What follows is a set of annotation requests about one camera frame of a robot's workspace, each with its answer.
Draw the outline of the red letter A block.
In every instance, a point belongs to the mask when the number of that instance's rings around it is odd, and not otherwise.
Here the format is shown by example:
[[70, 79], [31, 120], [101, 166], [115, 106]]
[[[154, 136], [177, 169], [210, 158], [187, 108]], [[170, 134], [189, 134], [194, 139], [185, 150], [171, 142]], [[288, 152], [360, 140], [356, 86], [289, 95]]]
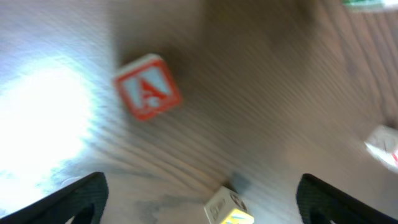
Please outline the red letter A block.
[[120, 68], [114, 85], [128, 111], [145, 121], [182, 102], [169, 66], [157, 54], [147, 54]]

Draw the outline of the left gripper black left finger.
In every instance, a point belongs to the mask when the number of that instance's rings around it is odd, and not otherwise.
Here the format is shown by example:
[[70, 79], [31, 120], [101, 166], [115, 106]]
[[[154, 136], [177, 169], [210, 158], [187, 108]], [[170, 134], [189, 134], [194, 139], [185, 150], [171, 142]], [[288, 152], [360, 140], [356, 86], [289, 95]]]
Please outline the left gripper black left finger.
[[3, 224], [99, 224], [108, 200], [105, 174], [94, 172], [17, 212], [1, 218]]

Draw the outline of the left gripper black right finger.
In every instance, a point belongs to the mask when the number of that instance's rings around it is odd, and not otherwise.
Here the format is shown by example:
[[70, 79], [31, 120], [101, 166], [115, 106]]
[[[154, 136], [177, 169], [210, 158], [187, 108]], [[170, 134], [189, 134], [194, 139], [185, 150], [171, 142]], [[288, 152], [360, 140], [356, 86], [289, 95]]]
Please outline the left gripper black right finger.
[[312, 174], [303, 174], [296, 202], [304, 224], [397, 224], [397, 220], [362, 203]]

